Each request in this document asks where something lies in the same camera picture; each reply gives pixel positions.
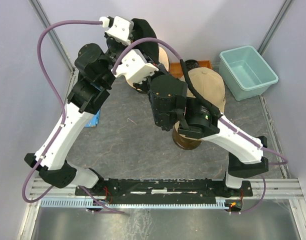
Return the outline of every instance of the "light blue plastic tub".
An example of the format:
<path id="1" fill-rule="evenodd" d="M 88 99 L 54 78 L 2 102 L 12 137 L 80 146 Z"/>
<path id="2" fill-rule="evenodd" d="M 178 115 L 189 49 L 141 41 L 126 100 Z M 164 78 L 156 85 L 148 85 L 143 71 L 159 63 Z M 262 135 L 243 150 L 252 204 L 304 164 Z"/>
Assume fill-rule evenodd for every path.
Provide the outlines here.
<path id="1" fill-rule="evenodd" d="M 220 53 L 219 74 L 237 101 L 264 93 L 279 77 L 252 46 Z"/>

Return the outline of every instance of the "gray floor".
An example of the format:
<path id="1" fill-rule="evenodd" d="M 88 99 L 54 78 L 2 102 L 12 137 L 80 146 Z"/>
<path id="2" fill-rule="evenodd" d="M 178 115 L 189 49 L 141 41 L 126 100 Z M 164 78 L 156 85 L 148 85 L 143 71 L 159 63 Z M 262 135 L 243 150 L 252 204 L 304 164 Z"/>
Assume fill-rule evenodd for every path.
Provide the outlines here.
<path id="1" fill-rule="evenodd" d="M 244 200 L 245 208 L 257 203 Z M 92 214 L 41 207 L 32 240 L 299 240 L 288 200 L 265 200 L 252 212 L 212 209 L 125 209 Z"/>
<path id="2" fill-rule="evenodd" d="M 225 115 L 252 136 L 266 136 L 273 148 L 259 97 L 236 101 L 226 89 Z M 265 154 L 270 162 L 277 158 Z M 195 150 L 182 150 L 172 132 L 155 126 L 146 94 L 137 93 L 117 79 L 104 103 L 97 127 L 85 128 L 67 160 L 93 168 L 104 178 L 223 178 L 228 152 L 210 142 Z M 266 178 L 282 178 L 279 166 L 271 166 Z"/>

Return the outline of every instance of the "baseball cap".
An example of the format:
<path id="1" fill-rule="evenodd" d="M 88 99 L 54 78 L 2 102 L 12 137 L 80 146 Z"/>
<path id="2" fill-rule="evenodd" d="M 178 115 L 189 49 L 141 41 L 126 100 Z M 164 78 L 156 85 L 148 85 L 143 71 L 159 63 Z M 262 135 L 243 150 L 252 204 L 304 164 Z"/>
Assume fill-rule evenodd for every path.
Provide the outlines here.
<path id="1" fill-rule="evenodd" d="M 221 75 L 210 68 L 197 67 L 188 71 L 188 76 L 197 92 L 224 113 L 226 103 L 225 86 Z M 187 97 L 195 98 L 189 89 L 187 89 Z M 179 125 L 180 122 L 175 124 L 176 131 L 178 131 Z M 193 140 L 193 138 L 187 138 L 184 135 L 180 136 L 184 139 Z"/>
<path id="2" fill-rule="evenodd" d="M 158 47 L 158 61 L 164 65 L 165 69 L 168 71 L 170 68 L 170 62 L 167 52 L 162 48 Z"/>

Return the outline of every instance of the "black mounting plate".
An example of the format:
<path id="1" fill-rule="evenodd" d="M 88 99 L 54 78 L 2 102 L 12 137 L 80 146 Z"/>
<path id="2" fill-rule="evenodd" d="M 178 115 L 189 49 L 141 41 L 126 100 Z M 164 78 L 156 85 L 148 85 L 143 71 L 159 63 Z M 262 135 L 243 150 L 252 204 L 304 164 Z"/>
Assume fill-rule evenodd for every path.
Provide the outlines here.
<path id="1" fill-rule="evenodd" d="M 241 189 L 225 186 L 224 180 L 212 179 L 116 179 L 104 180 L 112 196 L 112 204 L 215 204 L 216 197 L 252 197 L 249 181 L 243 181 Z M 92 192 L 93 196 L 105 196 L 106 191 Z M 76 196 L 87 194 L 80 188 Z"/>

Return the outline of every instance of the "white wall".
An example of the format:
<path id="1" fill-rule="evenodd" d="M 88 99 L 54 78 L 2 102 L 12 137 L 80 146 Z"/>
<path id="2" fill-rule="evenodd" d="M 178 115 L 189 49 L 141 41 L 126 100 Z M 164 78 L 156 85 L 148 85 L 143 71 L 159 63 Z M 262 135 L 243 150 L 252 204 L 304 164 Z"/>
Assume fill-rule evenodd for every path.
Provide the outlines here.
<path id="1" fill-rule="evenodd" d="M 264 97 L 306 199 L 306 0 L 294 1 L 264 58 L 279 77 Z"/>
<path id="2" fill-rule="evenodd" d="M 98 20 L 101 16 L 146 19 L 158 38 L 184 59 L 218 62 L 223 50 L 258 48 L 284 0 L 40 0 L 51 23 Z M 87 43 L 106 48 L 100 26 L 56 30 L 71 61 Z"/>
<path id="3" fill-rule="evenodd" d="M 21 188 L 26 153 L 40 148 L 60 117 L 40 70 L 36 45 L 43 26 L 27 0 L 0 0 L 0 240 L 14 240 L 26 207 Z M 69 71 L 49 38 L 42 57 L 62 96 Z"/>

